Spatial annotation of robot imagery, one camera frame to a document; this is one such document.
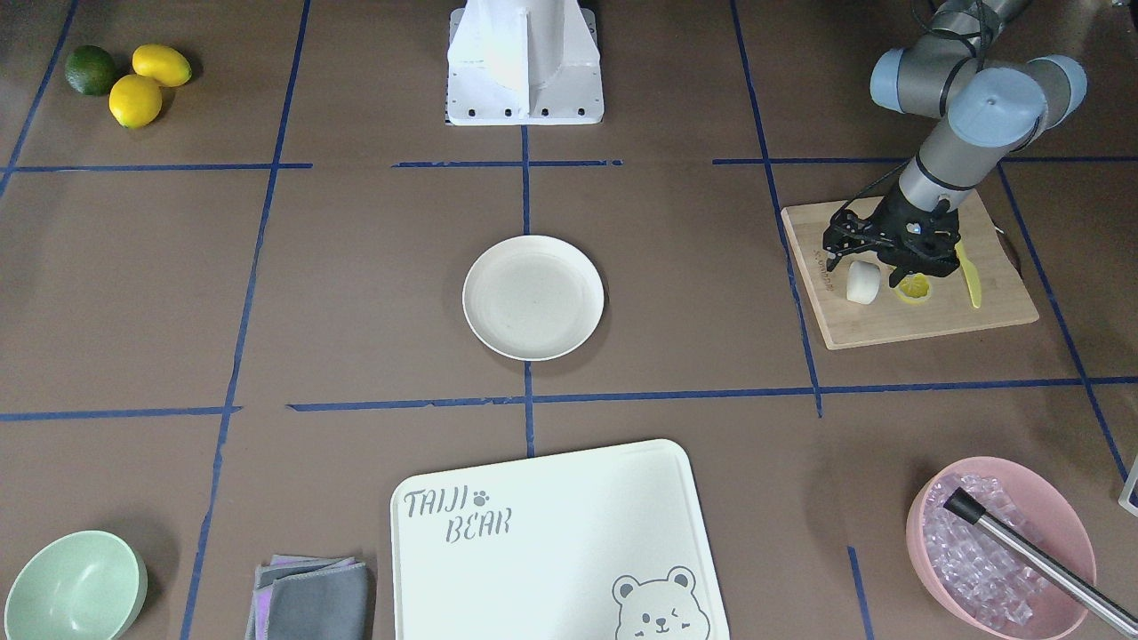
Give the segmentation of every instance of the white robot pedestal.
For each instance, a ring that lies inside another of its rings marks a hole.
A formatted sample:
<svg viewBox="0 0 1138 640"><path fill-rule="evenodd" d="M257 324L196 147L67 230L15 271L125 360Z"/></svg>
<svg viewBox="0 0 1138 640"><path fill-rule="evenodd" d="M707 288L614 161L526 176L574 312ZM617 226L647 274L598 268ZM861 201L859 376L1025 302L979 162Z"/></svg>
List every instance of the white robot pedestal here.
<svg viewBox="0 0 1138 640"><path fill-rule="evenodd" d="M604 115L596 17L576 0L469 0L451 14L446 58L451 124L595 124Z"/></svg>

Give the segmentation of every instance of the pink bowl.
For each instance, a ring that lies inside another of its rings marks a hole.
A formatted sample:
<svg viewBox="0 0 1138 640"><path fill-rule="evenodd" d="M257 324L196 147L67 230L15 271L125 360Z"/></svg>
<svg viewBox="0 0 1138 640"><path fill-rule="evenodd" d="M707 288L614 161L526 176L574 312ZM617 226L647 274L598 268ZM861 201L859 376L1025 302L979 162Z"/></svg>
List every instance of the pink bowl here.
<svg viewBox="0 0 1138 640"><path fill-rule="evenodd" d="M999 478L1004 491L1015 506L1042 534L1039 548L1087 582L1095 583L1095 551L1090 548L1087 531L1071 504L1034 471L999 458L967 458L954 462L929 481L913 501L905 534L909 559L921 582L953 615L993 635L1008 640L1055 640L1067 635L1087 617L1087 609L1054 586L1048 586L1041 596L1031 601L1034 615L1026 625L1009 623L1001 632L989 629L970 616L940 583L924 545L925 497L938 479L953 474L963 476L970 473Z"/></svg>

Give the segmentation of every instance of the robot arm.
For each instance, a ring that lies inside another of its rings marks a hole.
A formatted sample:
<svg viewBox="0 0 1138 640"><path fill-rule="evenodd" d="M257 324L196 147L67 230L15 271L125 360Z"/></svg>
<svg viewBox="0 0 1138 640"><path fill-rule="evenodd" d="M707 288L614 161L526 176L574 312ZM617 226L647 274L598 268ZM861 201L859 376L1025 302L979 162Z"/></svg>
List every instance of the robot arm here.
<svg viewBox="0 0 1138 640"><path fill-rule="evenodd" d="M834 214L823 235L828 270L846 255L874 251L896 266L891 287L909 273L948 276L959 266L960 203L1005 155L1081 104L1087 77L1071 58L986 64L987 47L1026 5L949 0L915 47L879 60L871 81L874 101L942 120L868 219L844 206Z"/></svg>

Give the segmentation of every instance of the green bowl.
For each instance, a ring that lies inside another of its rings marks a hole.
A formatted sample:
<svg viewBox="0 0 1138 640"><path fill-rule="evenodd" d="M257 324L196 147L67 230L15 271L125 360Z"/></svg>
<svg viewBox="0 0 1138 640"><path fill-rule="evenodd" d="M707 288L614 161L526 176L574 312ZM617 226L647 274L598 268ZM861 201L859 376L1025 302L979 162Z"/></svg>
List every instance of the green bowl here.
<svg viewBox="0 0 1138 640"><path fill-rule="evenodd" d="M119 538L81 531L48 544L8 592L8 640L114 640L146 599L146 565Z"/></svg>

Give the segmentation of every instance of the gray cloth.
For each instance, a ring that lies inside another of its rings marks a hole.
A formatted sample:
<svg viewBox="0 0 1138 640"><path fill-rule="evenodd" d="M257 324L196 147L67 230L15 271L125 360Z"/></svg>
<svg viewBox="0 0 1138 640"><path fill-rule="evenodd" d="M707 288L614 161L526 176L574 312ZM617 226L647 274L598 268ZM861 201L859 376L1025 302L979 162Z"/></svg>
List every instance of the gray cloth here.
<svg viewBox="0 0 1138 640"><path fill-rule="evenodd" d="M273 583L269 640L362 640L368 567L355 564Z"/></svg>
<svg viewBox="0 0 1138 640"><path fill-rule="evenodd" d="M257 567L246 640L362 640L368 568L355 558L273 556Z"/></svg>

